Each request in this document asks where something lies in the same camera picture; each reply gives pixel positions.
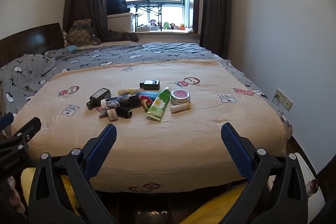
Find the person's left hand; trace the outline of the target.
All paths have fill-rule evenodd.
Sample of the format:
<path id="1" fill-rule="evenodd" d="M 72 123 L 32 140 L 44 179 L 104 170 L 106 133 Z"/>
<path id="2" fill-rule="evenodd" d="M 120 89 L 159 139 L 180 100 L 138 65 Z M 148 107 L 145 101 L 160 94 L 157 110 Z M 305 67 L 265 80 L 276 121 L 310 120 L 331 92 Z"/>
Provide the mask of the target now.
<path id="1" fill-rule="evenodd" d="M 15 189 L 15 179 L 13 176 L 9 177 L 7 179 L 7 184 L 10 187 L 10 194 L 9 194 L 9 202 L 10 204 L 16 208 L 17 212 L 20 214 L 25 213 L 25 207 L 23 203 L 21 202 L 21 198 L 19 196 L 19 193 Z"/>

